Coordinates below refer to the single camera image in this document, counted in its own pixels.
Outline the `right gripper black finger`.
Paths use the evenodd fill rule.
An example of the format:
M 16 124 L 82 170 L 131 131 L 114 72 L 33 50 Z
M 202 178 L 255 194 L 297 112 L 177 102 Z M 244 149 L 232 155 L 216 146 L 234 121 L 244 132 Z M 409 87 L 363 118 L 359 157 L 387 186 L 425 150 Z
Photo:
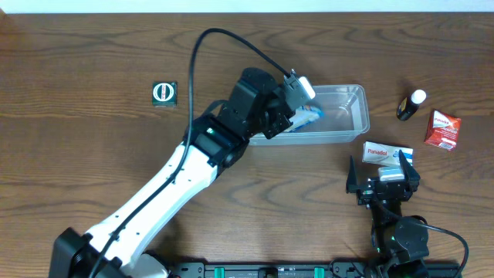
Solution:
M 359 189 L 359 180 L 354 164 L 354 159 L 350 156 L 349 171 L 346 182 L 346 193 L 356 193 Z
M 419 181 L 421 180 L 421 176 L 417 171 L 412 167 L 412 165 L 408 162 L 402 150 L 398 152 L 398 158 L 400 161 L 401 170 L 404 173 L 404 179 L 406 183 L 409 185 L 413 192 L 418 190 Z

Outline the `blue fever patch box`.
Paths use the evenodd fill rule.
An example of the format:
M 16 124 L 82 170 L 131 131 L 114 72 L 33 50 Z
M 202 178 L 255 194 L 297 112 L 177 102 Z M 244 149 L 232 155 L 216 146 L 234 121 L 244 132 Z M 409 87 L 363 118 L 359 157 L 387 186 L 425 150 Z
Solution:
M 311 124 L 324 116 L 324 112 L 315 106 L 304 105 L 296 109 L 295 115 L 289 121 L 292 123 L 286 132 L 294 132 L 307 124 Z

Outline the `green Zam-Buk ointment box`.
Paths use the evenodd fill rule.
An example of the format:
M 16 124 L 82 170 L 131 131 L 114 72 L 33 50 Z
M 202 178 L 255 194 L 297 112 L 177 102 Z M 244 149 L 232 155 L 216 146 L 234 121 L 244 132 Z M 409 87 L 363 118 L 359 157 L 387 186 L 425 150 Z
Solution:
M 176 107 L 178 103 L 178 83 L 158 81 L 152 86 L 151 103 L 154 107 Z

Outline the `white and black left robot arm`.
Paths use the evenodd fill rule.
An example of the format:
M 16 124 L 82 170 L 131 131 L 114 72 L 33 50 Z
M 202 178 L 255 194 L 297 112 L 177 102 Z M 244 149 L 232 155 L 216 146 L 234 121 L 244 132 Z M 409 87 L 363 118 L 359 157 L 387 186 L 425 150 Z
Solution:
M 229 99 L 192 121 L 169 161 L 127 203 L 83 235 L 68 228 L 56 239 L 49 276 L 168 277 L 166 266 L 145 252 L 153 238 L 243 156 L 252 136 L 282 133 L 314 96 L 304 76 L 291 73 L 278 84 L 261 69 L 245 69 Z

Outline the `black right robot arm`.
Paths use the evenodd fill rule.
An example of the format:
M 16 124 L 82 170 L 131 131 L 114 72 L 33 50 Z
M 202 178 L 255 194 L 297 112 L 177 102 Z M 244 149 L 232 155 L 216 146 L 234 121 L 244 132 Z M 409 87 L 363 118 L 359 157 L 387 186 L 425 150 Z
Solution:
M 418 190 L 421 177 L 401 151 L 398 158 L 396 178 L 369 178 L 365 184 L 359 182 L 350 159 L 346 192 L 355 194 L 357 204 L 371 210 L 371 242 L 379 254 L 364 267 L 365 277 L 430 276 L 424 262 L 429 255 L 428 230 L 421 218 L 403 216 L 401 211 L 401 203 Z

